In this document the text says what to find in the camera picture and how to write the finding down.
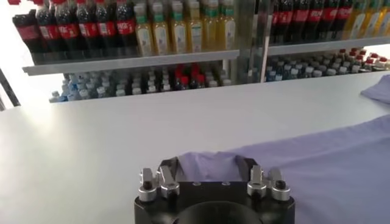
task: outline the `plastic bottle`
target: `plastic bottle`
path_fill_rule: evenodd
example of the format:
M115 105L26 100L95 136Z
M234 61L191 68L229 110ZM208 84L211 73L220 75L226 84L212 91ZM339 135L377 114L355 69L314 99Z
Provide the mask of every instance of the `plastic bottle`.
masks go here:
M233 0L224 0L225 17L222 25L222 50L233 50L235 48L236 22L234 20Z
M176 54L187 52L187 25L183 20L183 4L172 2L174 20L172 24L173 51Z
M322 12L321 20L317 27L317 39L326 40L328 31L332 26L339 7L339 0L325 0L324 11Z
M80 33L76 13L69 8L65 0L55 0L53 2L58 30L70 50L70 57L73 59L84 58L82 51L87 49L87 45Z
M367 2L366 0L355 0L353 3L353 10L349 19L346 22L342 39L356 39L359 34L361 25L366 17Z
M310 4L309 17L303 30L303 39L313 41L316 39L316 30L321 20L324 9L324 0L312 0Z
M199 2L190 1L190 18L188 21L188 50L189 52L202 51L202 28L203 24L200 20Z
M302 31L309 16L309 0L295 0L294 14L288 32L288 41L301 42Z
M275 42L285 42L288 27L293 19L293 0L280 0L277 25L275 28Z
M328 32L328 40L341 40L344 26L352 13L353 0L340 0L336 18Z
M141 55L144 57L152 56L154 52L154 43L151 25L147 22L146 4L139 3L134 7L136 14L136 34L138 47Z
M135 55L138 46L133 7L133 2L127 0L118 0L116 6L116 28L122 39L126 55Z
M163 5L153 3L154 24L153 34L157 55L167 55L170 51L168 25L164 21Z
M375 25L380 15L380 6L382 0L368 0L366 16L359 30L358 38L368 38L374 34Z

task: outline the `white bottle cap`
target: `white bottle cap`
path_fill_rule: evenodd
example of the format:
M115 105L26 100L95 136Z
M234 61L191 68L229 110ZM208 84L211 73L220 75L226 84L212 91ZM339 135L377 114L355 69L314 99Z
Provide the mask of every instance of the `white bottle cap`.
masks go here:
M139 95L139 94L141 94L141 89L140 88L134 88L132 93L133 93L133 95Z
M118 89L116 91L116 96L126 96L124 89Z

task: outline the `red bottle cap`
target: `red bottle cap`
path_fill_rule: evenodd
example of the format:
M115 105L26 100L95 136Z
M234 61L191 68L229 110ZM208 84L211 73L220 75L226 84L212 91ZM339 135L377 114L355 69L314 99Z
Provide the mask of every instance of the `red bottle cap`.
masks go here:
M182 76L180 78L180 81L182 81L182 85L188 85L188 77L187 76Z

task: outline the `yellow juice bottle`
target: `yellow juice bottle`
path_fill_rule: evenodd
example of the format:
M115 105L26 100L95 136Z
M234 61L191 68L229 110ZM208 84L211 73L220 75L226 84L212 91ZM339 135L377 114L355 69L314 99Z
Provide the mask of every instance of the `yellow juice bottle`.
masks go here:
M390 0L384 0L382 8L380 9L380 16L377 24L375 25L374 36L382 37L389 35L390 33Z
M173 49L176 54L187 53L187 25L183 20L183 4L179 1L172 3L173 10Z
M366 5L366 0L355 0L352 13L344 26L342 39L356 39L358 37L360 27L366 16Z
M218 0L208 1L208 12L204 20L206 50L218 48Z
M137 20L136 37L141 55L144 57L152 56L154 53L153 35L151 25L147 22L146 4L137 4L134 7L134 12Z
M232 50L235 48L236 22L234 20L233 0L224 0L225 17L222 22L222 49Z
M202 51L202 21L200 20L199 2L189 2L190 18L188 20L188 49L189 52Z
M366 17L361 25L358 38L368 38L374 34L375 25L379 19L381 0L369 0Z
M163 4L153 3L153 34L157 55L167 55L170 51L169 30L166 21L164 21Z

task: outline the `bottle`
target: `bottle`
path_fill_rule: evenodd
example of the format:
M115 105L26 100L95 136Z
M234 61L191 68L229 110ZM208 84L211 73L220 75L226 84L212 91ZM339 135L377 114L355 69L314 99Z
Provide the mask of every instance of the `bottle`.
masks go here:
M138 46L133 7L133 2L127 0L118 0L116 6L116 28L122 39L125 55L135 55Z
M163 5L160 2L153 3L154 24L153 34L157 55L169 54L168 25L164 21Z
M55 0L54 4L58 30L70 50L69 56L72 59L84 58L82 51L87 49L87 45L80 34L76 13L65 0Z
M234 20L233 0L224 0L224 20L222 25L222 50L233 50L235 48L236 22Z
M316 39L316 30L321 20L324 8L324 0L312 0L310 3L309 17L303 30L303 39L313 41Z
M275 28L275 42L285 42L288 27L293 19L293 0L280 0L277 25Z
M202 51L202 21L199 15L199 2L190 1L190 19L188 21L188 51Z
M366 17L366 2L367 0L355 0L351 16L346 22L342 39L356 39L359 34L360 27Z
M289 27L289 41L298 43L302 41L302 31L309 16L309 0L295 0L294 14Z
M77 19L82 36L87 42L90 57L101 57L102 41L96 25L95 8L86 4L85 0L77 0Z
M51 52L51 59L66 59L65 52L67 51L67 48L64 40L60 35L60 31L55 20L55 11L50 10L49 7L43 3L43 0L35 0L35 3L38 5L35 17L37 19L42 37L48 44L49 50Z
M317 27L317 40L326 40L339 7L339 0L325 0L324 11Z
M352 13L353 0L340 0L335 21L328 32L328 40L341 40L344 26Z
M151 25L147 22L146 4L139 3L134 7L137 25L136 34L141 55L149 57L153 55L154 44Z
M173 51L176 54L187 52L187 26L183 20L183 4L179 1L172 2L174 20L172 24Z
M375 25L380 15L382 0L368 0L366 16L359 30L358 38L368 38L374 34Z

